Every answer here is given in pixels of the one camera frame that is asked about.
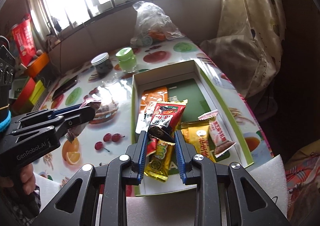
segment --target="smartphone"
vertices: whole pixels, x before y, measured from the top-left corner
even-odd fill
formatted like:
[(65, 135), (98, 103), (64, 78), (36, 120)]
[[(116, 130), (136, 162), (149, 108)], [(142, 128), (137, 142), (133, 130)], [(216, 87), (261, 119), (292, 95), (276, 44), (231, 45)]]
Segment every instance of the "smartphone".
[(73, 86), (75, 86), (78, 83), (78, 75), (74, 76), (70, 80), (68, 80), (65, 84), (61, 85), (59, 88), (57, 88), (52, 96), (52, 100), (55, 100), (60, 95), (71, 89)]

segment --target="screw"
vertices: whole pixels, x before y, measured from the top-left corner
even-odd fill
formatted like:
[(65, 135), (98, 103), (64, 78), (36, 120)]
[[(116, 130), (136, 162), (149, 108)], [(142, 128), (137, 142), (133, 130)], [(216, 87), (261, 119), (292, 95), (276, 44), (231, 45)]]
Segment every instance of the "screw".
[(237, 163), (237, 162), (232, 162), (232, 163), (231, 163), (231, 167), (232, 167), (233, 169), (239, 169), (239, 168), (241, 167), (241, 165), (240, 165), (239, 163)]
[(203, 155), (196, 154), (193, 158), (196, 159), (197, 161), (201, 161), (203, 160)]
[(85, 164), (82, 166), (82, 170), (83, 171), (90, 171), (92, 169), (92, 165), (91, 164)]
[(129, 160), (129, 156), (128, 155), (121, 155), (121, 156), (119, 156), (119, 159), (121, 161), (127, 161), (127, 160)]

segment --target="glass jar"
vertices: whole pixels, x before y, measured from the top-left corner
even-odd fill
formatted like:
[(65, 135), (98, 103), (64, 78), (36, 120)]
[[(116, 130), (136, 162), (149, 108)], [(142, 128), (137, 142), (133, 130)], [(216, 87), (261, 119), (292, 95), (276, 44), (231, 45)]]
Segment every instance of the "glass jar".
[(116, 57), (123, 72), (130, 73), (136, 71), (137, 59), (130, 47), (121, 49), (117, 52)]
[(99, 77), (106, 76), (113, 69), (113, 65), (109, 59), (108, 53), (99, 54), (98, 56), (94, 57), (91, 61), (91, 64), (95, 66)]

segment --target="white foam sheet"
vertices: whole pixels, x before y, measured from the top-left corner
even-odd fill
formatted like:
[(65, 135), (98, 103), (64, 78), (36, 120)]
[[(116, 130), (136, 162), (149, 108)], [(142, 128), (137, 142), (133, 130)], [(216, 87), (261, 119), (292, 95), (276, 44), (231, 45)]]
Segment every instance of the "white foam sheet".
[[(261, 185), (265, 192), (273, 198), (278, 196), (277, 206), (286, 216), (288, 194), (284, 166), (281, 156), (276, 156), (264, 165), (250, 172), (252, 177)], [(40, 186), (40, 196), (43, 209), (59, 191), (58, 183), (36, 175), (36, 183)], [(96, 225), (99, 225), (99, 214), (102, 195), (99, 196)], [(196, 210), (196, 190), (185, 192), (146, 196), (127, 197), (127, 214), (129, 226), (194, 225)], [(221, 200), (222, 225), (226, 225), (224, 203)]]

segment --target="green container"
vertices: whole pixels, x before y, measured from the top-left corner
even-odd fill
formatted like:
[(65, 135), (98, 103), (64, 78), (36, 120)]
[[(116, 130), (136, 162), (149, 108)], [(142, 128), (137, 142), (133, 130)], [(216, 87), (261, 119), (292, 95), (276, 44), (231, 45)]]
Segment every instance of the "green container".
[(117, 52), (116, 57), (123, 72), (129, 73), (136, 71), (137, 59), (130, 47), (121, 49)]

